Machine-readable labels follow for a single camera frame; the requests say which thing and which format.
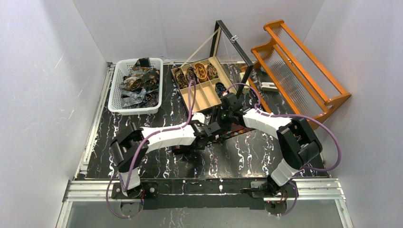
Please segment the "red patterned tie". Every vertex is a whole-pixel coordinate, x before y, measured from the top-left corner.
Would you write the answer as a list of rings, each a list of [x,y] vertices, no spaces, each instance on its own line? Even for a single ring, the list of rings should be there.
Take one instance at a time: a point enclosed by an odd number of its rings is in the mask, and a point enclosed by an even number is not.
[[[241,125],[234,125],[234,124],[232,126],[230,126],[230,128],[228,128],[228,129],[224,129],[223,127],[221,127],[221,128],[222,128],[222,136],[219,138],[219,140],[217,142],[228,140],[230,138],[239,136],[241,134],[244,134],[244,133],[247,133],[247,132],[250,132],[253,130],[253,128],[248,128],[248,127],[244,127]]]

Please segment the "blue green tie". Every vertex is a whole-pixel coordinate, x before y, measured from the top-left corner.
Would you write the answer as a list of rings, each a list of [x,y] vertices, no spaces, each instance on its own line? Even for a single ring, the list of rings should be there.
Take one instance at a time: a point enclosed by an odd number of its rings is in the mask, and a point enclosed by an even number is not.
[[[215,91],[218,95],[218,97],[222,97],[223,94],[226,92],[227,88],[225,87],[225,85],[222,82],[217,82],[215,84]]]

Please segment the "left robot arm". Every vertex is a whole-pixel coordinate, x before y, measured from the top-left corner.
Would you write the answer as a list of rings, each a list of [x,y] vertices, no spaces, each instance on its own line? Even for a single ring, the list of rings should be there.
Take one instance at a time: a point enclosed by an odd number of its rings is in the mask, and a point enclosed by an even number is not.
[[[193,114],[182,124],[167,127],[139,127],[131,123],[110,143],[120,191],[131,198],[140,193],[139,166],[147,153],[166,147],[175,147],[179,152],[203,150],[222,135],[219,124],[205,124],[201,113]]]

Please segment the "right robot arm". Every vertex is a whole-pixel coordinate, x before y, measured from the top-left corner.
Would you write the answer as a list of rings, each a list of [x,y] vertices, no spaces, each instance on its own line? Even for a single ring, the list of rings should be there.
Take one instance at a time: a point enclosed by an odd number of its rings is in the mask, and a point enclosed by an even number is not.
[[[282,153],[282,160],[259,186],[242,189],[241,193],[252,195],[260,192],[274,196],[285,190],[294,175],[318,156],[323,147],[314,130],[303,117],[275,117],[243,106],[234,93],[221,98],[222,108],[218,111],[218,123],[225,130],[233,125],[262,131],[276,138]]]

